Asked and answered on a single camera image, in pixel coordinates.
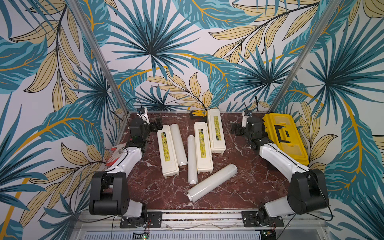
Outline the large diagonal wrap roll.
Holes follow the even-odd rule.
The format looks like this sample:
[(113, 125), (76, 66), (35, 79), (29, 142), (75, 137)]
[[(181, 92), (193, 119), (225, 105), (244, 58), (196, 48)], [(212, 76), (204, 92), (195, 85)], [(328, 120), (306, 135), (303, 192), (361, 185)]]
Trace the large diagonal wrap roll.
[(228, 164), (218, 172), (212, 174), (201, 183), (192, 187), (187, 191), (187, 197), (193, 203), (204, 197), (215, 188), (234, 177), (238, 173), (238, 168), (234, 164)]

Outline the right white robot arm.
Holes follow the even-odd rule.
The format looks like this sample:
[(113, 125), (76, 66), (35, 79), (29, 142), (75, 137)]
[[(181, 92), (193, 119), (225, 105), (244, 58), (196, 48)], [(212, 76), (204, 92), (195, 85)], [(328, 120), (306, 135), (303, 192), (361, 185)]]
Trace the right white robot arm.
[(256, 216), (260, 224), (330, 207), (325, 175), (308, 167), (308, 155), (292, 116), (247, 117), (245, 123), (231, 125), (231, 134), (244, 137), (250, 149), (258, 151), (290, 183), (285, 197), (260, 205)]

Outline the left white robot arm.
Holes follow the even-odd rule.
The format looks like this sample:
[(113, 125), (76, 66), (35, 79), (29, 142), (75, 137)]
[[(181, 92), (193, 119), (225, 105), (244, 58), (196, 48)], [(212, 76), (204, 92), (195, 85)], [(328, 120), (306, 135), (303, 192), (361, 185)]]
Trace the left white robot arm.
[(89, 203), (91, 215), (147, 220), (145, 204), (130, 199), (127, 177), (142, 159), (151, 133), (162, 128), (160, 118), (152, 123), (141, 118), (131, 121), (130, 140), (116, 148), (118, 157), (108, 161), (105, 171), (95, 172), (92, 177)]

